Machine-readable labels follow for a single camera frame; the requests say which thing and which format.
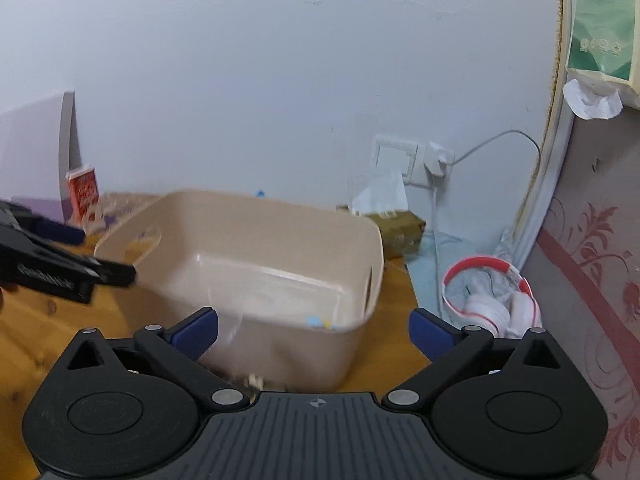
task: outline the pink wallpaper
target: pink wallpaper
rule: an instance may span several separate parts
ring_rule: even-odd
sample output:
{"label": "pink wallpaper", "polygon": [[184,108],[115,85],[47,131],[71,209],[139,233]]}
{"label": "pink wallpaper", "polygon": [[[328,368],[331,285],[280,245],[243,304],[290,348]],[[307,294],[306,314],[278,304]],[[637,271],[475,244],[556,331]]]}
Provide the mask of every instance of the pink wallpaper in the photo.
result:
{"label": "pink wallpaper", "polygon": [[595,475],[640,479],[640,112],[576,120],[524,267],[543,323],[603,403]]}

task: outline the light switch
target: light switch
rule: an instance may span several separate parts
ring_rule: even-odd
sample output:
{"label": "light switch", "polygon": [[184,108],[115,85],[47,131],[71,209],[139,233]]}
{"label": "light switch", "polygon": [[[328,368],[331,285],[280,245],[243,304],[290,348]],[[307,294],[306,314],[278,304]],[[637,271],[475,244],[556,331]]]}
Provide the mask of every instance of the light switch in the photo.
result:
{"label": "light switch", "polygon": [[417,144],[406,140],[376,139],[374,165],[377,170],[400,171],[407,181],[414,168]]}

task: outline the white cable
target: white cable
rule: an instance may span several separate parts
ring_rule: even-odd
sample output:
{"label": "white cable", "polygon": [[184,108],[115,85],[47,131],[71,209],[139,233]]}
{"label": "white cable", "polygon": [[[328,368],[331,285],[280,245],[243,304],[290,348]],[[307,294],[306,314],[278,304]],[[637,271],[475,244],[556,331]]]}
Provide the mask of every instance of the white cable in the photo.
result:
{"label": "white cable", "polygon": [[[493,137],[491,137],[491,138],[489,138],[487,140],[484,140],[483,142],[478,144],[476,147],[471,148],[464,155],[460,156],[459,158],[456,158],[450,164],[450,167],[453,168],[457,163],[462,162],[468,156],[473,155],[480,148],[483,148],[484,146],[486,146],[490,142],[493,142],[495,139],[499,139],[500,137],[508,135],[508,134],[519,134],[521,136],[527,137],[527,139],[529,139],[533,143],[533,145],[536,147],[536,151],[538,152],[538,158],[536,159],[536,169],[533,172],[533,178],[536,178],[538,176],[538,171],[540,170],[540,164],[542,163],[542,150],[540,150],[540,146],[538,145],[538,143],[535,141],[535,139],[533,137],[531,137],[530,135],[528,135],[525,132],[522,132],[520,130],[505,130],[504,132],[501,132],[501,133],[497,134],[496,136],[493,136]],[[433,247],[434,247],[435,259],[436,259],[436,266],[435,266],[436,267],[436,294],[438,295],[438,317],[440,319],[442,319],[442,311],[443,311],[443,303],[444,302],[443,302],[443,299],[442,299],[442,294],[440,293],[440,249],[439,249],[439,243],[438,243],[438,223],[437,223],[438,222],[438,188],[440,186],[434,184],[434,182],[436,182],[435,179],[432,179],[431,182],[432,182],[432,186],[431,186],[431,228],[433,230]]]}

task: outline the white tissue paper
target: white tissue paper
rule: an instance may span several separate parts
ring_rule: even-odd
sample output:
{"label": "white tissue paper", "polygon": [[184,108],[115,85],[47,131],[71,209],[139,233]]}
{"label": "white tissue paper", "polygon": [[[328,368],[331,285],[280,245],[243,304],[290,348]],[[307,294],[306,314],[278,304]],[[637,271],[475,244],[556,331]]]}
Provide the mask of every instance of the white tissue paper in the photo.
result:
{"label": "white tissue paper", "polygon": [[597,95],[577,79],[562,87],[564,100],[581,119],[611,119],[622,111],[618,90],[607,96]]}
{"label": "white tissue paper", "polygon": [[352,214],[409,211],[402,173],[373,173],[349,180]]}

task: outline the beige plastic bin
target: beige plastic bin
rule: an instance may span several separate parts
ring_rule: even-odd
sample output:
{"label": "beige plastic bin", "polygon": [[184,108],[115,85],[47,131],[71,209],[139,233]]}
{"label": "beige plastic bin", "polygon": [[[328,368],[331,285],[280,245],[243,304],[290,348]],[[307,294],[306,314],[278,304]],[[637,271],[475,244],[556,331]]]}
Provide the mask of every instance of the beige plastic bin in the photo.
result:
{"label": "beige plastic bin", "polygon": [[[113,289],[132,330],[170,326],[212,306],[220,336],[202,364],[301,391],[340,385],[380,292],[382,242],[371,220],[180,191],[127,218],[95,255],[122,260],[126,247],[150,230],[158,236],[135,262],[138,286]],[[310,317],[334,328],[311,327]]]}

